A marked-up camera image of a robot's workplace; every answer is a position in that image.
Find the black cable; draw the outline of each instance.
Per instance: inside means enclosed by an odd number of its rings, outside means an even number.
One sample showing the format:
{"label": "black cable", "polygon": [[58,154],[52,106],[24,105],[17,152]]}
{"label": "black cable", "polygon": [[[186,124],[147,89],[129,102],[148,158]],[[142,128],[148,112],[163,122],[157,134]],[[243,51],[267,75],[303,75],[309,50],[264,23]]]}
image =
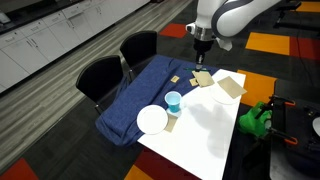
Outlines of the black cable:
{"label": "black cable", "polygon": [[298,32],[297,32],[297,35],[296,35],[296,41],[297,41],[297,47],[298,47],[298,53],[299,53],[299,60],[300,60],[302,66],[303,66],[303,68],[304,68],[304,70],[305,70],[305,72],[307,74],[307,77],[308,77],[308,79],[310,81],[311,86],[314,86],[312,78],[311,78],[311,75],[310,75],[310,72],[308,71],[305,63],[303,62],[303,59],[301,58],[299,36],[300,36],[300,32],[301,32],[301,24],[302,24],[302,22],[301,22],[301,16],[300,16],[299,12],[298,11],[295,11],[295,12],[296,12],[296,14],[297,14],[297,16],[299,18],[299,29],[298,29]]}

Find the chair backrest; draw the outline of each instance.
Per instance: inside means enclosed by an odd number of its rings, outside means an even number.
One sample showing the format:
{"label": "chair backrest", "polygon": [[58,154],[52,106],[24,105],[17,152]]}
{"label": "chair backrest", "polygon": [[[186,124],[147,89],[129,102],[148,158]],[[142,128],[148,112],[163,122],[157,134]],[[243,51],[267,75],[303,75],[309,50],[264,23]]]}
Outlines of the chair backrest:
{"label": "chair backrest", "polygon": [[87,65],[80,73],[76,87],[94,102],[120,84],[123,77],[120,57],[99,58]]}
{"label": "chair backrest", "polygon": [[130,67],[157,54],[157,36],[156,31],[139,31],[122,42],[120,51]]}

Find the cabinet drawer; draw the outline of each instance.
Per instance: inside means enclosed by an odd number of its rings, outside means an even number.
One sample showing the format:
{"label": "cabinet drawer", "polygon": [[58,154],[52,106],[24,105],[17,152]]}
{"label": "cabinet drawer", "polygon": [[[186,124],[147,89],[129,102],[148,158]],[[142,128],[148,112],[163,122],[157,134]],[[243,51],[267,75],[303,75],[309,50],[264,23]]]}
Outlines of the cabinet drawer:
{"label": "cabinet drawer", "polygon": [[31,34],[34,34],[36,32],[41,31],[42,29],[45,29],[47,26],[42,20],[35,21],[31,24],[28,24],[22,28],[20,28],[20,31],[25,36],[30,36]]}
{"label": "cabinet drawer", "polygon": [[93,0],[85,0],[79,3],[82,10],[86,10],[95,5]]}
{"label": "cabinet drawer", "polygon": [[66,19],[66,17],[64,17],[61,11],[42,18],[43,22],[46,23],[47,26],[52,26],[64,19]]}
{"label": "cabinet drawer", "polygon": [[80,8],[80,4],[78,3],[78,4],[75,4],[73,6],[70,6],[70,7],[66,8],[66,9],[62,10],[62,12],[66,16],[66,18],[69,19],[69,18],[71,18],[71,17],[73,17],[75,15],[78,15],[78,14],[82,13],[83,9]]}
{"label": "cabinet drawer", "polygon": [[23,39],[24,35],[19,30],[11,31],[9,33],[6,33],[2,36],[0,36],[0,49],[3,47],[6,47],[16,41],[19,41],[20,39]]}

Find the kitchen counter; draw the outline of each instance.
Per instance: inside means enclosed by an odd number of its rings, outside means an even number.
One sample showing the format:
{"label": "kitchen counter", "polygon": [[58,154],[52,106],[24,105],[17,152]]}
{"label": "kitchen counter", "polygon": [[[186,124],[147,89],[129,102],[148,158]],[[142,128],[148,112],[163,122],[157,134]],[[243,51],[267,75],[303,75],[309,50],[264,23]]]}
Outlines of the kitchen counter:
{"label": "kitchen counter", "polygon": [[12,13],[8,13],[7,16],[11,19],[11,22],[0,24],[0,35],[19,28],[23,25],[31,23],[37,19],[50,15],[59,10],[65,9],[83,0],[60,0],[52,4],[42,6],[35,9],[21,9]]}

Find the orange carpet tile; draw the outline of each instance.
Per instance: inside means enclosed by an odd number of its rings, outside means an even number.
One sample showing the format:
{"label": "orange carpet tile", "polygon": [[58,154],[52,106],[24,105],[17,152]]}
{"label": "orange carpet tile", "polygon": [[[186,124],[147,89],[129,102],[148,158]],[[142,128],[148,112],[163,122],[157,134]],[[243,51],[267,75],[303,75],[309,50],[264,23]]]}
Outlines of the orange carpet tile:
{"label": "orange carpet tile", "polygon": [[133,165],[124,180],[152,180],[150,176],[141,171],[137,166]]}
{"label": "orange carpet tile", "polygon": [[238,70],[237,72],[246,75],[244,89],[248,92],[242,95],[241,103],[255,106],[258,101],[269,102],[269,97],[274,92],[276,78],[243,70]]}
{"label": "orange carpet tile", "polygon": [[290,37],[251,32],[246,49],[289,55]]}
{"label": "orange carpet tile", "polygon": [[171,23],[166,26],[159,34],[162,36],[183,38],[187,34],[186,25]]}
{"label": "orange carpet tile", "polygon": [[251,32],[246,49],[320,60],[320,40]]}
{"label": "orange carpet tile", "polygon": [[299,12],[320,12],[320,2],[303,1],[297,9]]}

